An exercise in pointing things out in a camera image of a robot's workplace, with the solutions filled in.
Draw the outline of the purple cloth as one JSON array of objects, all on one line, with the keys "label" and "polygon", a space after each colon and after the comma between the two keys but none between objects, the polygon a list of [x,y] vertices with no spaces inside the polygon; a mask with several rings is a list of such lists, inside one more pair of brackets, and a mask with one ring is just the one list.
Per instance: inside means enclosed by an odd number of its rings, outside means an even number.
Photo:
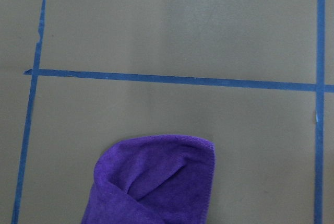
[{"label": "purple cloth", "polygon": [[199,137],[120,141],[96,162],[82,223],[205,223],[215,161]]}]

